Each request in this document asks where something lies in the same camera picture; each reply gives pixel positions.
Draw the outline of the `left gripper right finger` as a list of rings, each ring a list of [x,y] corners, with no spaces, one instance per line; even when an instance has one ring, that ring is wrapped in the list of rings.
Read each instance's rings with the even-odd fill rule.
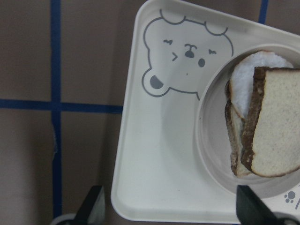
[[[280,225],[281,221],[246,185],[238,185],[236,215],[241,225]]]

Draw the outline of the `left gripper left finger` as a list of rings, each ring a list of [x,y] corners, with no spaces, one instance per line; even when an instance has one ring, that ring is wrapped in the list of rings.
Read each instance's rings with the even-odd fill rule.
[[[105,192],[92,186],[74,218],[75,225],[102,225],[105,220]]]

